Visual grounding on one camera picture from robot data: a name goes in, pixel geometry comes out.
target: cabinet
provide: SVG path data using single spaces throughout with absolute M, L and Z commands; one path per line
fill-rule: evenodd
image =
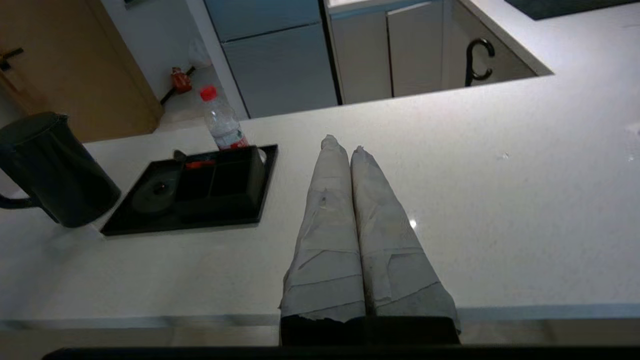
M 344 104 L 461 88 L 467 46 L 485 38 L 493 58 L 474 48 L 474 69 L 491 76 L 472 86 L 536 76 L 459 0 L 391 1 L 332 15 Z
M 487 67 L 490 67 L 493 73 L 486 80 L 473 81 L 471 86 L 536 76 L 527 64 L 459 1 L 452 1 L 451 18 L 449 54 L 446 56 L 449 59 L 449 81 L 445 88 L 465 86 L 467 46 L 475 38 L 487 39 L 495 49 L 495 56 L 490 58 L 483 46 L 474 48 L 474 70 L 478 74 L 484 74 Z
M 442 88 L 442 1 L 387 12 L 393 96 Z
M 344 104 L 441 89 L 442 0 L 396 1 L 332 17 Z
M 332 19 L 336 68 L 342 82 L 342 102 L 392 96 L 385 12 Z
M 321 24 L 223 45 L 252 118 L 337 105 Z

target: black tray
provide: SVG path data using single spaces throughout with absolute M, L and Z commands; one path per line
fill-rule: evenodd
M 237 218 L 219 218 L 211 217 L 207 219 L 200 219 L 197 221 L 186 221 L 178 217 L 172 206 L 169 206 L 166 210 L 157 213 L 140 213 L 136 211 L 132 206 L 132 198 L 134 194 L 144 186 L 147 181 L 156 176 L 159 171 L 161 172 L 179 172 L 182 168 L 182 163 L 175 160 L 161 160 L 153 161 L 150 163 L 140 178 L 136 181 L 134 186 L 129 190 L 129 193 L 114 211 L 111 218 L 100 230 L 102 234 L 106 236 L 112 235 L 125 235 L 125 234 L 139 234 L 139 233 L 151 233 L 155 231 L 169 231 L 179 229 L 196 229 L 199 227 L 216 227 L 224 225 L 238 225 L 238 224 L 252 224 L 260 222 L 262 217 L 262 209 L 264 208 L 264 201 L 269 190 L 269 182 L 271 180 L 271 173 L 275 165 L 276 157 L 278 155 L 277 145 L 260 146 L 258 149 L 262 149 L 267 154 L 267 160 L 264 164 L 264 182 L 262 184 L 262 190 L 259 195 L 258 209 L 243 217 Z M 205 152 L 202 154 L 189 155 L 186 162 L 192 161 L 206 161 L 215 160 L 218 152 Z

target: floor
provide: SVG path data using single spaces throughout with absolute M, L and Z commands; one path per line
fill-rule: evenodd
M 202 109 L 200 89 L 208 85 L 216 87 L 221 105 L 230 108 L 220 79 L 218 79 L 213 67 L 196 69 L 191 75 L 191 91 L 184 94 L 174 94 L 164 104 L 164 115 L 160 118 L 156 132 L 184 129 L 203 124 L 204 110 Z
M 640 345 L 640 319 L 463 323 L 461 342 Z M 0 359 L 36 360 L 62 347 L 277 346 L 278 327 L 0 331 Z

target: red fire extinguisher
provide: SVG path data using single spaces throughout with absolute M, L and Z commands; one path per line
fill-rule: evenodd
M 173 87 L 178 94 L 191 90 L 191 79 L 189 79 L 189 76 L 183 73 L 179 67 L 172 68 L 171 81 L 173 82 Z

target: black edge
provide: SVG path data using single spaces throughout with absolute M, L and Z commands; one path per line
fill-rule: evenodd
M 389 79 L 391 80 L 391 97 L 396 97 L 394 93 L 394 68 L 391 64 L 391 38 L 389 37 L 389 16 L 385 16 L 387 25 L 387 56 L 389 57 Z
M 340 94 L 340 83 L 338 82 L 338 69 L 335 67 L 336 59 L 333 55 L 333 46 L 331 46 L 331 33 L 329 32 L 329 23 L 327 21 L 326 8 L 324 8 L 324 0 L 318 0 L 320 8 L 320 21 L 324 31 L 324 42 L 326 44 L 326 52 L 329 56 L 329 66 L 331 67 L 331 76 L 333 77 L 333 87 L 338 105 L 342 105 L 342 95 Z
M 482 359 L 539 360 L 557 358 L 632 359 L 638 346 L 513 346 L 513 345 L 360 345 L 307 347 L 130 347 L 63 348 L 44 360 L 71 359 Z

